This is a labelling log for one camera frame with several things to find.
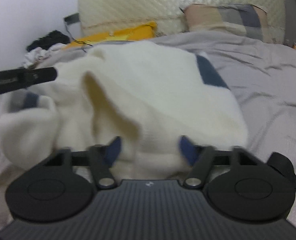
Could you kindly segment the white blue striped sweater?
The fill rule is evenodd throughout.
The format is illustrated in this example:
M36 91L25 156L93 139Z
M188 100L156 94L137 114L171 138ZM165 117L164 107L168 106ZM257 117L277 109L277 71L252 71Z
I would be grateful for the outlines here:
M117 178L164 179L189 169L183 135L221 150L247 143L239 105L204 52L103 44L55 69L56 80L2 100L0 153L24 170L60 148L85 150L119 136Z

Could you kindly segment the white clothes pile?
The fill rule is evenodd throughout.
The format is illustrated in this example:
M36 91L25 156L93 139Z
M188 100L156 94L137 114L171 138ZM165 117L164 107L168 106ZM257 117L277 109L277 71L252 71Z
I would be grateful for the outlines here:
M45 61L45 59L57 54L59 51L67 47L66 44L56 43L48 49L37 47L30 52L25 53L22 66L24 68L32 68L33 66Z

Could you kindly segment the black clothes pile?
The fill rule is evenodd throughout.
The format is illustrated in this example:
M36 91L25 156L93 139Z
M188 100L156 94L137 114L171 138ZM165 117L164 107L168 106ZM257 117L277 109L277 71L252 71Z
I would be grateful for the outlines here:
M69 44L70 38L62 32L54 30L48 33L46 36L40 37L37 40L33 41L30 45L26 47L26 51L30 52L38 47L44 50L48 50L52 45L55 45L57 43Z

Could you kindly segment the grey bed duvet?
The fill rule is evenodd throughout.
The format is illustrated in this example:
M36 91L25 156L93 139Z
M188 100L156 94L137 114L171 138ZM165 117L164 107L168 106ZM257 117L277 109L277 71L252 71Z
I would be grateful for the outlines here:
M206 53L235 97L247 125L248 140L243 147L262 160L267 160L271 152L280 152L293 162L296 171L294 49L216 31L164 36L149 42L191 53ZM103 44L126 43L130 42L96 44L85 51L67 49L47 59L41 66L55 67L58 63L70 62ZM4 198L6 188L25 171L0 153L0 230L12 221Z

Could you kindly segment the cream quilted headboard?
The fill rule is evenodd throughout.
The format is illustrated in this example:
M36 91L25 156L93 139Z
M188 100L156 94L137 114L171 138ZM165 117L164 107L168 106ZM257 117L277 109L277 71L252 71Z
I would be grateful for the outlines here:
M184 7L192 3L209 5L253 4L267 12L273 42L283 43L286 26L284 0L77 0L81 31L85 36L157 23L160 36L188 31Z

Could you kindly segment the yellow pillow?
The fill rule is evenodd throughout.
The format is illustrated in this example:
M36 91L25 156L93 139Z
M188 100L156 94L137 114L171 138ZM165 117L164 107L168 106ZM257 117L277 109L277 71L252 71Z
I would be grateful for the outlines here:
M98 33L77 39L69 43L63 50L70 48L81 48L82 45L93 45L107 41L140 41L154 38L157 30L155 21L147 22L132 28L120 29L105 33Z

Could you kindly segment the plaid beige grey pillow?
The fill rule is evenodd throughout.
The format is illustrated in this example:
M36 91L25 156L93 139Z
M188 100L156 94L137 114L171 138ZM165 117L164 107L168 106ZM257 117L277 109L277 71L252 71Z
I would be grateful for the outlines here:
M189 31L219 31L273 43L267 13L252 4L191 4L182 10Z

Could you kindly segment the black wall socket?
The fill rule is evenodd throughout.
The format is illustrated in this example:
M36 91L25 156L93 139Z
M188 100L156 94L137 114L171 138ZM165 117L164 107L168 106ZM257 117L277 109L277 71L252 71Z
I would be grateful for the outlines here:
M71 25L71 24L75 24L75 23L80 22L79 13L71 14L71 15L64 17L64 22L67 25Z

